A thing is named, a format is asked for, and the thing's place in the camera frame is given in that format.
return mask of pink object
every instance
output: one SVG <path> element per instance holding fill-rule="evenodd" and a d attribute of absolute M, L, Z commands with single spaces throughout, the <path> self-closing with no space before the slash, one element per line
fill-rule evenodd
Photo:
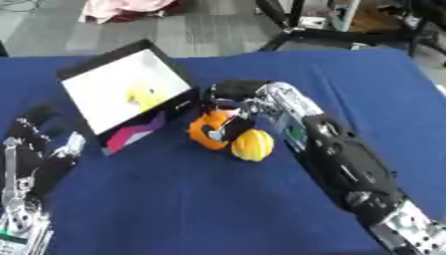
<path fill-rule="evenodd" d="M 80 22 L 86 22 L 87 17 L 96 18 L 99 24 L 122 11 L 154 12 L 161 10 L 177 0 L 87 0 L 82 11 Z"/>

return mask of blue fabric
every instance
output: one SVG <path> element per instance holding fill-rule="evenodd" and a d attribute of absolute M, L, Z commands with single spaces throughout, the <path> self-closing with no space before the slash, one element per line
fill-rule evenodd
<path fill-rule="evenodd" d="M 85 58 L 0 60 L 0 129 L 37 103 L 56 104 L 62 124 L 78 128 L 79 113 L 54 73 Z M 416 203 L 433 217 L 444 216 L 446 101 L 403 53 L 279 52 L 178 61 L 202 87 L 225 79 L 295 85 L 358 131 L 399 171 L 398 182 Z M 382 253 L 281 141 L 261 163 L 241 161 L 189 140 L 192 118 L 111 157 L 91 140 L 82 162 L 50 195 L 56 229 L 51 253 Z"/>

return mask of orange toy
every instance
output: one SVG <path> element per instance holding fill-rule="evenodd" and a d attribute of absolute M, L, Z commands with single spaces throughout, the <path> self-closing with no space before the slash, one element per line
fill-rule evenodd
<path fill-rule="evenodd" d="M 226 122 L 230 117 L 230 113 L 226 111 L 215 110 L 211 111 L 209 114 L 204 114 L 202 117 L 198 118 L 195 122 L 189 125 L 189 136 L 193 140 L 198 141 L 203 146 L 217 150 L 224 148 L 228 141 L 219 142 L 213 139 L 210 139 L 204 134 L 203 126 L 209 125 L 214 129 L 219 129 L 221 125 Z"/>

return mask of yellow pumpkin toy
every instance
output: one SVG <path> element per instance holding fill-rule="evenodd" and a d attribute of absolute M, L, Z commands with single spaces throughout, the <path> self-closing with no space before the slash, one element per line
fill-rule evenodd
<path fill-rule="evenodd" d="M 259 162 L 273 151 L 274 140 L 263 130 L 249 129 L 231 144 L 232 154 L 244 159 Z"/>
<path fill-rule="evenodd" d="M 166 95 L 160 90 L 151 88 L 146 83 L 134 83 L 125 94 L 128 102 L 137 102 L 139 111 L 145 112 L 166 100 Z"/>

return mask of robotic arm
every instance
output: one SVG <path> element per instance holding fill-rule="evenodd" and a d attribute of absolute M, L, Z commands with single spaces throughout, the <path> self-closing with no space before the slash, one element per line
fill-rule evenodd
<path fill-rule="evenodd" d="M 204 127 L 217 141 L 232 141 L 264 117 L 340 209 L 391 254 L 446 254 L 446 226 L 431 220 L 397 186 L 391 172 L 355 132 L 325 114 L 286 83 L 228 81 L 204 95 L 204 111 L 237 108 L 220 129 Z"/>
<path fill-rule="evenodd" d="M 58 131 L 40 128 L 53 116 L 47 106 L 34 108 L 12 122 L 3 141 L 0 255 L 44 254 L 53 235 L 45 197 L 76 164 L 85 144 L 73 132 L 66 145 L 48 151 Z"/>

